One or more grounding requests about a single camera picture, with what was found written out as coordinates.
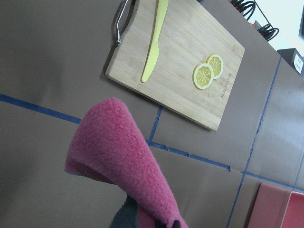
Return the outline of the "pink and grey cloth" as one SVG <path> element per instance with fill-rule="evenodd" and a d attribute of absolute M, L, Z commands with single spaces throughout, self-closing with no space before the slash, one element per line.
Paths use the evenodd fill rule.
<path fill-rule="evenodd" d="M 82 119 L 65 170 L 120 187 L 127 195 L 112 228 L 185 228 L 175 197 L 127 106 L 117 98 Z"/>

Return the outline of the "bamboo cutting board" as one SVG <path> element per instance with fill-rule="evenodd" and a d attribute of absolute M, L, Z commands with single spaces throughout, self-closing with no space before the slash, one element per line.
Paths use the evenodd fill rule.
<path fill-rule="evenodd" d="M 159 57 L 149 79 L 141 75 L 151 43 L 157 1 L 137 0 L 122 42 L 105 75 L 195 123 L 216 131 L 222 119 L 244 47 L 197 1 L 169 1 L 159 37 Z M 194 69 L 210 55 L 223 60 L 223 73 L 198 89 Z"/>

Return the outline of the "orange black connector block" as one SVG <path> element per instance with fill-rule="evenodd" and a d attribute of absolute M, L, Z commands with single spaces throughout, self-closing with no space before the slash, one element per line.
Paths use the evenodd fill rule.
<path fill-rule="evenodd" d="M 246 20 L 252 17 L 256 9 L 256 3 L 253 0 L 230 0 L 229 2 Z"/>
<path fill-rule="evenodd" d="M 274 28 L 270 23 L 261 26 L 257 21 L 255 21 L 252 26 L 267 42 L 271 41 L 279 33 L 279 29 Z"/>

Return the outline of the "lemon slice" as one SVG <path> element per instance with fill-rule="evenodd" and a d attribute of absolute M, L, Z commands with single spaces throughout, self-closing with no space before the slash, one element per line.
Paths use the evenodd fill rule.
<path fill-rule="evenodd" d="M 209 64 L 203 63 L 194 68 L 192 80 L 197 89 L 207 89 L 211 85 L 213 79 L 213 69 Z"/>
<path fill-rule="evenodd" d="M 212 54 L 207 58 L 206 63 L 211 66 L 214 79 L 219 79 L 224 69 L 224 63 L 221 56 L 218 54 Z"/>

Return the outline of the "black box with label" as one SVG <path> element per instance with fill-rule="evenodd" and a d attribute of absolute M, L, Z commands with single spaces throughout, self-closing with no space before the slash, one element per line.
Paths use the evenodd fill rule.
<path fill-rule="evenodd" d="M 277 52 L 298 75 L 304 77 L 304 57 L 296 48 L 279 49 Z"/>

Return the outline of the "pink plastic bin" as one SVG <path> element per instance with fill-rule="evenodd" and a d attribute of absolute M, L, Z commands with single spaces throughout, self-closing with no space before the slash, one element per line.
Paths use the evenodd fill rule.
<path fill-rule="evenodd" d="M 267 183 L 258 187 L 247 228 L 302 228 L 304 194 Z"/>

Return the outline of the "yellow plastic knife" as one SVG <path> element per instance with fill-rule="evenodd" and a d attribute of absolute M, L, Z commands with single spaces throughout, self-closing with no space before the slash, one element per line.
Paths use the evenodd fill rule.
<path fill-rule="evenodd" d="M 141 76 L 141 82 L 145 83 L 150 75 L 152 74 L 157 60 L 159 56 L 159 37 L 162 29 L 162 25 L 166 16 L 167 8 L 168 8 L 169 1 L 168 0 L 159 0 L 157 2 L 156 8 L 156 16 L 155 16 L 155 23 L 152 33 L 151 45 L 147 55 L 146 63 L 144 66 L 144 70 Z"/>

